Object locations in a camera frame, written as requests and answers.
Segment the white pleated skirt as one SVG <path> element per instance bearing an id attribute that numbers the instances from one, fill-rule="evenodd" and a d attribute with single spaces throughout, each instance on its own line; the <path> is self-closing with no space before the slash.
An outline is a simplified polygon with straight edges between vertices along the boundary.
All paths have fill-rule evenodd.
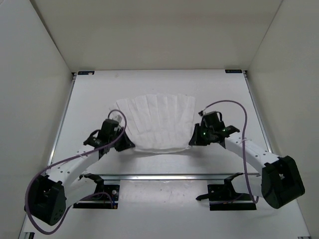
<path id="1" fill-rule="evenodd" d="M 134 151 L 173 153 L 189 149 L 196 99 L 187 95 L 151 94 L 117 100 L 110 110 L 122 114 Z"/>

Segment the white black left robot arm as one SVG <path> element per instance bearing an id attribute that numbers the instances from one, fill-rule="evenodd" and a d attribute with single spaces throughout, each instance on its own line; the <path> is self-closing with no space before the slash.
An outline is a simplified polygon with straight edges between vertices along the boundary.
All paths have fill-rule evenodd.
<path id="1" fill-rule="evenodd" d="M 53 226 L 64 219 L 68 209 L 87 198 L 109 196 L 101 176 L 87 172 L 111 148 L 117 152 L 133 148 L 116 120 L 106 119 L 101 129 L 93 131 L 74 156 L 53 163 L 37 173 L 25 193 L 24 209 L 33 222 L 39 219 Z"/>

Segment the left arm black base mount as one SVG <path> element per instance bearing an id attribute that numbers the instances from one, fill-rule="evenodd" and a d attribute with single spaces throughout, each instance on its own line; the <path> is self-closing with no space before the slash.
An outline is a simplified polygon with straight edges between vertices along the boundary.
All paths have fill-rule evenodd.
<path id="1" fill-rule="evenodd" d="M 119 203 L 120 181 L 107 181 L 101 176 L 80 175 L 79 180 L 89 179 L 95 183 L 95 189 L 85 199 L 73 204 L 74 209 L 110 209 L 116 210 Z"/>

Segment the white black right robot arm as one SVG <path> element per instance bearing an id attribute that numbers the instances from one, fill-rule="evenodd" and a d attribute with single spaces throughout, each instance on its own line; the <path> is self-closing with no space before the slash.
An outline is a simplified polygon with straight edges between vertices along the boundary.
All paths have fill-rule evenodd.
<path id="1" fill-rule="evenodd" d="M 216 204 L 232 203 L 243 195 L 263 198 L 269 206 L 279 209 L 305 193 L 297 164 L 290 156 L 280 157 L 268 152 L 245 137 L 245 132 L 225 126 L 220 112 L 200 112 L 201 122 L 195 124 L 190 146 L 208 146 L 218 143 L 224 149 L 251 165 L 258 177 L 249 177 L 246 171 L 224 179 L 219 189 L 209 190 L 196 200 L 209 199 Z"/>

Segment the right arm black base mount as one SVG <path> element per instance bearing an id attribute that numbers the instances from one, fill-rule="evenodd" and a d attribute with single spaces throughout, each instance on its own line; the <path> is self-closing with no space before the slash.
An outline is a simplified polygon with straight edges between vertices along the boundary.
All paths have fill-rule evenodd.
<path id="1" fill-rule="evenodd" d="M 243 173 L 235 173 L 223 180 L 223 184 L 207 185 L 207 193 L 196 197 L 197 201 L 209 200 L 210 211 L 254 211 L 256 204 L 248 193 L 235 192 L 231 182 Z"/>

